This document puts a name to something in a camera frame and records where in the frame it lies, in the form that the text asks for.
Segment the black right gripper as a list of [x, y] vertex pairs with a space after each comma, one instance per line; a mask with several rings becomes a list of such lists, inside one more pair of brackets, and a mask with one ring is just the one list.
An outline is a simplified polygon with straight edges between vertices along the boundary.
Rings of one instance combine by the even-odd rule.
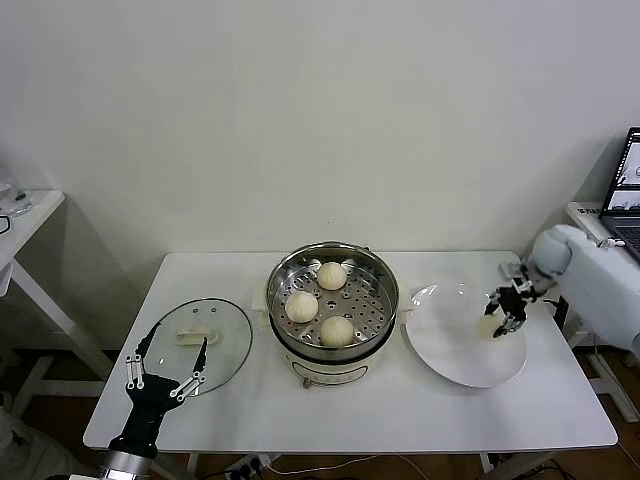
[[513, 321], [500, 324], [493, 333], [497, 339], [510, 333], [517, 332], [526, 320], [526, 309], [530, 303], [535, 303], [545, 293], [556, 285], [553, 279], [522, 280], [514, 279], [509, 287], [501, 287], [499, 294], [491, 294], [484, 314], [492, 315], [499, 307], [504, 317]]

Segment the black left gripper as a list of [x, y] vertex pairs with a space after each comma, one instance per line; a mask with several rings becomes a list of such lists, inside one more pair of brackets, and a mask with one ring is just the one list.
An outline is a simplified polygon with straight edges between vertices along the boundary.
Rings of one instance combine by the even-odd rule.
[[156, 440], [165, 414], [177, 408], [178, 400], [184, 400], [206, 380], [207, 338], [203, 339], [191, 375], [182, 383], [148, 373], [144, 359], [154, 335], [155, 331], [152, 330], [140, 340], [134, 354], [126, 356], [125, 388], [131, 389], [127, 394], [132, 409], [122, 432], [109, 443], [112, 451], [157, 453]]

